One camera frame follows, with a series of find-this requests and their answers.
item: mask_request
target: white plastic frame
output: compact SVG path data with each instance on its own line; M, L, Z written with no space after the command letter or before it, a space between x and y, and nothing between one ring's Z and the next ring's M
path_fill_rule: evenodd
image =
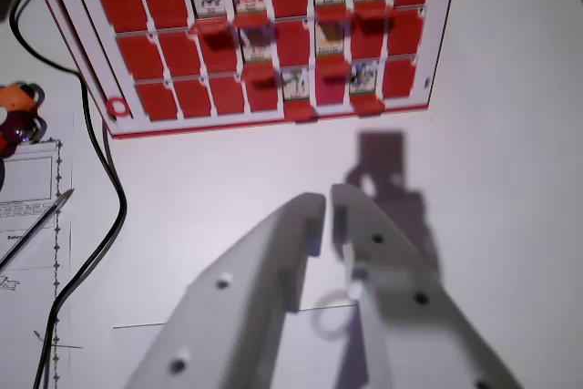
M205 128L218 125L232 125L283 119L282 93L279 90L278 110L275 112L251 113L247 104L245 113L241 115L217 116L216 111L213 110L208 118L183 118L181 112L179 112L176 120L151 122L141 106L141 102L134 88L135 81L127 71L123 58L119 53L115 40L116 33L105 16L100 0L83 1L87 6L88 16L81 0L62 0L62 3L60 0L47 0L73 57L87 81L89 90L96 100L97 107L107 121L107 126L113 135L132 135L145 132ZM393 0L386 1L388 4L391 4ZM345 0L345 2L349 9L353 7L353 0ZM271 0L265 0L265 3L268 16L273 18L273 6ZM419 50L415 57L416 74L411 94L409 97L403 99L392 98L385 100L384 103L387 109L418 107L428 103L431 87L428 87L427 85L433 83L433 76L442 34L444 32L448 4L449 0L426 0L424 7L424 32L422 34ZM186 5L188 11L188 25L190 25L191 23L196 22L196 19L194 18L193 7L189 0L186 0ZM153 35L154 41L157 41L157 32L153 29L153 21L149 15L148 6L145 2L144 6L148 16L148 31ZM313 0L308 0L307 6L308 18L312 19ZM234 16L232 0L227 0L226 7L227 16L229 20L232 20ZM95 32L90 27L91 22L93 22L97 35L95 35ZM238 48L238 63L236 73L240 75L242 70L242 57L235 29L233 29L233 36L237 38L236 47ZM194 40L199 50L198 38L194 37ZM344 55L346 59L350 61L350 37L347 36L346 40L344 42ZM382 84L383 80L382 72L384 71L383 66L386 57L386 36L383 48L382 56L379 59L377 95L379 93L379 84ZM277 58L277 51L272 52L274 58ZM312 67L314 62L315 57L311 54L311 72L313 72ZM277 68L279 66L279 60L274 59L274 65ZM201 74L203 76L206 74L206 67L204 65L201 67ZM170 80L169 71L166 69L166 66L164 79ZM128 104L131 117L113 118L107 112L104 94L106 97L120 96L122 94L120 91L123 92L123 98ZM321 116L353 113L353 108L348 97L348 85L346 86L345 99L342 105L316 107L316 110L318 115Z

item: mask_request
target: white table surface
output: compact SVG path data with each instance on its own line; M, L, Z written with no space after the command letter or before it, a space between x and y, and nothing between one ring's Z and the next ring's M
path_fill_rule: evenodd
M40 52L72 66L43 0L23 18ZM118 207L88 142L77 80L28 56L7 23L0 53L0 83L36 82L49 123L75 118L76 268ZM267 213L346 180L362 144L379 158L375 177L389 179L383 172L401 159L389 140L399 135L412 201L397 213L424 218L446 289L525 387L583 387L582 90L581 0L453 0L427 111L113 141L128 219L71 298L71 342L84 347L72 352L72 387L117 387L113 327L164 322L184 286ZM342 291L329 240L310 262L304 308L332 305ZM298 330L284 355L305 356L312 336ZM278 387L300 387L278 366Z

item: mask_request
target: black cable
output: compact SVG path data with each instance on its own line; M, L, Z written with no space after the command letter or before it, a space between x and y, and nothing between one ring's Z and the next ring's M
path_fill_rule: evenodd
M25 10L28 4L30 4L31 1L32 0L25 0L20 6L20 9L16 12L15 20L17 23L20 21L20 16L22 15L22 12Z
M101 148L97 143L95 132L93 131L93 124L91 122L91 115L89 114L89 99L87 93L87 86L83 81L83 77L79 75L77 71L67 67L60 66L56 62L46 58L45 56L40 55L38 52L34 50L34 48L32 48L26 42L26 40L22 37L22 34L20 33L20 29L18 28L18 18L20 18L20 15L16 16L16 10L18 9L18 6L20 5L21 2L22 0L15 0L12 7L10 8L9 16L10 29L12 30L12 33L14 34L18 43L20 43L20 45L30 55L32 55L39 61L55 68L56 70L75 76L79 80L79 84L81 86L81 100L83 102L83 115L85 117L87 134L89 135L91 145L93 146L93 149L95 150L97 157L99 158L99 162L101 163L101 166L103 166L104 171L107 173L107 176L109 177L109 180L114 186L119 198L119 212L116 217L116 220L114 221L113 225L107 232L106 237L98 244L96 249L83 263L83 265L77 271L77 273L74 275L71 281L56 296L55 301L51 306L51 310L48 314L48 319L46 322L46 331L45 338L43 341L43 348L38 363L38 367L36 369L35 384L33 386L34 389L38 389L40 387L43 374L45 374L45 385L47 385L48 383L48 366L50 364L51 343L53 339L53 332L55 330L58 312L65 303L66 299L71 295L71 293L75 291L75 289L83 282L83 280L96 268L96 266L99 264L104 255L107 253L109 248L111 248L111 245L113 244L115 238L118 236L121 227L123 226L124 220L126 219L126 214L128 212L128 202L126 200L126 194L124 193L123 187L121 186L121 182L119 181L118 174L115 168L113 167L112 164L113 162L111 161L109 145L107 143L107 132L104 132L104 148L106 150L107 157L109 158L109 163L107 162L106 158L103 155L103 152L101 151Z

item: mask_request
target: black screw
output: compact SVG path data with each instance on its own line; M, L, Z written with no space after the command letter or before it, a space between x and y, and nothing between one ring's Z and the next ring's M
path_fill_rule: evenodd
M170 362L170 373L173 375L180 374L186 369L186 362L183 359L174 359Z
M381 234L373 234L373 242L380 245L384 243L384 237Z
M429 297L423 292L417 292L414 295L414 299L419 305L427 305L429 303Z

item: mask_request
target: paper sheet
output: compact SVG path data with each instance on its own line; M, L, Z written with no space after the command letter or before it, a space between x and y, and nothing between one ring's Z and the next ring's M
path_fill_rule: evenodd
M71 188L68 149L58 138L22 145L5 159L4 175L0 189L2 255L47 206ZM69 277L71 228L67 211L65 206L0 272L2 388L28 389L33 384L50 306ZM68 329L65 305L53 338L49 375L53 389L64 387L63 379L68 375L69 348L75 346L68 344Z

